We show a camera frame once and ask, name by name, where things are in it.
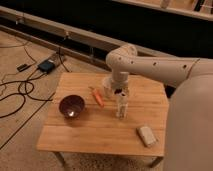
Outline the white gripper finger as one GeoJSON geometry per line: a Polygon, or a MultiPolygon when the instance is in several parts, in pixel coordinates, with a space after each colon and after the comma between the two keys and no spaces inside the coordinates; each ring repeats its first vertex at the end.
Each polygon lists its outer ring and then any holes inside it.
{"type": "Polygon", "coordinates": [[[123,88],[122,94],[124,94],[126,97],[129,97],[130,96],[130,90],[129,90],[129,88],[128,87],[123,88]]]}
{"type": "Polygon", "coordinates": [[[105,95],[107,98],[111,98],[112,97],[112,87],[111,87],[111,82],[110,81],[105,81],[104,83],[104,91],[105,91],[105,95]]]}

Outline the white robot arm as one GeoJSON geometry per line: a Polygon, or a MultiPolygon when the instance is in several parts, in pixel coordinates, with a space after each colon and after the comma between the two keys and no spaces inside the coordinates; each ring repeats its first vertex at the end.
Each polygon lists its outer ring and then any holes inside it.
{"type": "Polygon", "coordinates": [[[110,51],[114,90],[128,85],[130,73],[175,89],[165,130],[163,171],[213,171],[213,59],[140,57],[132,44],[110,51]]]}

